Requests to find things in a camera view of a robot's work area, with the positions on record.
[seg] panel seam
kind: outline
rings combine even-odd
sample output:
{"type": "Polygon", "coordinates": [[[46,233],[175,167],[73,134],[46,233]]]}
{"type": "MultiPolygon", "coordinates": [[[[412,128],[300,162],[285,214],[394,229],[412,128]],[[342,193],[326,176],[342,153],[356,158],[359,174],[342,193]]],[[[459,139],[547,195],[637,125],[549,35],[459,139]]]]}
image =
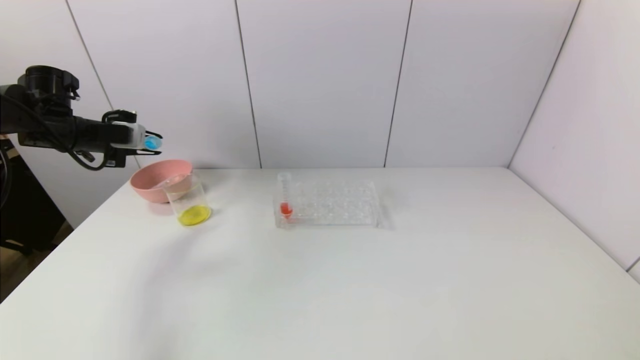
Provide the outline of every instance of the panel seam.
{"type": "Polygon", "coordinates": [[[398,81],[396,83],[396,96],[394,97],[394,107],[391,110],[391,123],[389,124],[389,136],[387,138],[387,150],[385,151],[385,162],[382,164],[382,167],[387,167],[387,157],[389,155],[389,144],[391,143],[391,130],[394,126],[394,116],[396,115],[396,103],[398,101],[398,89],[400,89],[400,77],[402,75],[402,64],[404,62],[404,50],[406,49],[406,39],[409,36],[409,23],[411,23],[411,10],[413,8],[413,0],[409,4],[409,16],[406,20],[406,30],[404,32],[404,44],[402,46],[402,57],[400,57],[400,69],[398,70],[398,81]]]}
{"type": "Polygon", "coordinates": [[[513,159],[516,157],[516,153],[518,152],[518,149],[520,148],[520,145],[522,144],[522,140],[524,139],[524,135],[527,133],[527,130],[529,129],[529,126],[531,125],[531,120],[533,119],[533,116],[535,116],[536,111],[538,110],[538,106],[540,105],[540,101],[542,100],[542,96],[545,93],[545,90],[547,89],[547,86],[549,85],[549,81],[551,80],[551,76],[553,75],[555,69],[556,69],[556,64],[558,63],[558,59],[560,59],[560,54],[562,54],[562,50],[564,48],[564,43],[566,42],[566,39],[569,37],[569,32],[571,32],[571,28],[573,27],[573,21],[575,20],[575,16],[578,14],[578,9],[580,8],[580,4],[581,4],[582,0],[578,0],[578,5],[576,5],[575,7],[575,12],[573,13],[573,17],[571,17],[571,22],[569,22],[569,28],[566,30],[566,34],[564,34],[564,39],[562,40],[562,45],[560,45],[560,50],[558,50],[558,54],[556,56],[556,59],[554,60],[554,64],[553,66],[551,66],[551,71],[549,72],[549,76],[547,77],[547,81],[545,82],[545,86],[542,87],[542,92],[540,92],[540,96],[538,97],[538,101],[536,101],[536,105],[533,108],[533,111],[531,112],[531,116],[529,117],[529,121],[527,121],[527,125],[524,127],[524,131],[522,131],[522,136],[520,137],[520,140],[518,141],[518,145],[516,145],[516,149],[513,151],[513,155],[511,155],[511,159],[509,160],[509,164],[507,165],[507,168],[511,168],[511,164],[513,162],[513,159]]]}
{"type": "Polygon", "coordinates": [[[258,149],[258,163],[262,168],[262,156],[260,156],[260,141],[258,140],[258,127],[255,125],[255,113],[253,112],[253,98],[251,96],[251,84],[249,82],[249,70],[246,66],[246,55],[244,53],[244,40],[242,38],[242,27],[240,26],[240,11],[238,10],[238,2],[234,0],[236,5],[236,18],[238,20],[238,32],[240,33],[240,47],[242,48],[242,59],[244,61],[244,74],[246,76],[246,87],[249,91],[249,105],[251,106],[251,118],[253,120],[253,131],[255,132],[255,146],[258,149]]]}

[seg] white table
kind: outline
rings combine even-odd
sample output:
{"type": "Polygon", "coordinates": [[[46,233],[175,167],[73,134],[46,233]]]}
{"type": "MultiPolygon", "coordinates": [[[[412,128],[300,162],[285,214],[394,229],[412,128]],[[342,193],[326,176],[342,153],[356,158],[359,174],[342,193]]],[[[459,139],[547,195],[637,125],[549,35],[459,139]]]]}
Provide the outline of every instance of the white table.
{"type": "Polygon", "coordinates": [[[105,202],[0,305],[0,359],[640,359],[640,285],[508,170],[293,170],[386,216],[293,230],[276,170],[199,173],[196,227],[105,202]]]}

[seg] test tube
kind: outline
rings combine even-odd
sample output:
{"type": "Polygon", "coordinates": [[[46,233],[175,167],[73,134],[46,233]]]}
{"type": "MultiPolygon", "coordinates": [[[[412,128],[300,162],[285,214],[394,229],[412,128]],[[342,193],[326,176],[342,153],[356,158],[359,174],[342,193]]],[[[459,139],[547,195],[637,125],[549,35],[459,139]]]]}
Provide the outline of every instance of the test tube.
{"type": "Polygon", "coordinates": [[[280,213],[284,218],[288,219],[293,214],[293,208],[289,203],[291,174],[288,172],[279,173],[278,184],[280,185],[280,191],[282,196],[280,199],[280,213]]]}

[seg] transparent cup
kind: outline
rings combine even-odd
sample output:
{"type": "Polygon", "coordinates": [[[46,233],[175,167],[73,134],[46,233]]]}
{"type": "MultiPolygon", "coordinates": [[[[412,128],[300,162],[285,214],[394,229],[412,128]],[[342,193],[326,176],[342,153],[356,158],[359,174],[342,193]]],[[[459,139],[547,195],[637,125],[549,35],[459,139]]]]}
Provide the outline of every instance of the transparent cup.
{"type": "Polygon", "coordinates": [[[163,190],[180,224],[197,225],[211,216],[202,181],[196,174],[173,176],[163,183],[163,190]]]}

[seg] blue cap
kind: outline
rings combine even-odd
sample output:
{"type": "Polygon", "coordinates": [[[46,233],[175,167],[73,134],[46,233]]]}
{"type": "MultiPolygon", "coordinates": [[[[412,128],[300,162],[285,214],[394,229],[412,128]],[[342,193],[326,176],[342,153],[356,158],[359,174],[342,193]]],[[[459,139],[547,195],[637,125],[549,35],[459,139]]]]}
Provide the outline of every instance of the blue cap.
{"type": "Polygon", "coordinates": [[[148,150],[158,150],[162,146],[162,140],[154,135],[147,135],[145,137],[145,147],[148,150]]]}

